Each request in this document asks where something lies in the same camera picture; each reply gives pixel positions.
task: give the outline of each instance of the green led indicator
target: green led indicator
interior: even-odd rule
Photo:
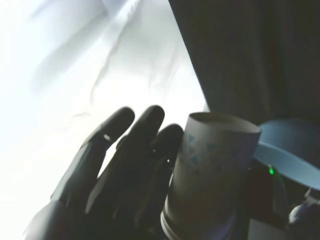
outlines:
[[[272,167],[270,167],[269,168],[269,173],[271,174],[271,175],[273,175],[275,172],[274,172],[274,169],[272,168]]]

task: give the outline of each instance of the white fabric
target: white fabric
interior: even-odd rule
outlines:
[[[124,0],[112,14],[100,0],[0,4],[0,239],[9,240],[113,111],[159,104],[164,126],[184,127],[205,99],[167,0]]]

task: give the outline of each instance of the dark fabric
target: dark fabric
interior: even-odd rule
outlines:
[[[317,0],[170,4],[211,111],[320,120]]]

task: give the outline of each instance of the robotic hand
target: robotic hand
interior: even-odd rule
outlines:
[[[154,239],[183,137],[176,124],[158,133],[164,116],[161,107],[149,107],[97,178],[107,149],[135,115],[125,107],[103,122],[84,141],[23,239]]]

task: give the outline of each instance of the paper cup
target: paper cup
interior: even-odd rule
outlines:
[[[161,215],[171,240],[227,238],[260,133],[258,126],[234,116],[189,116]]]

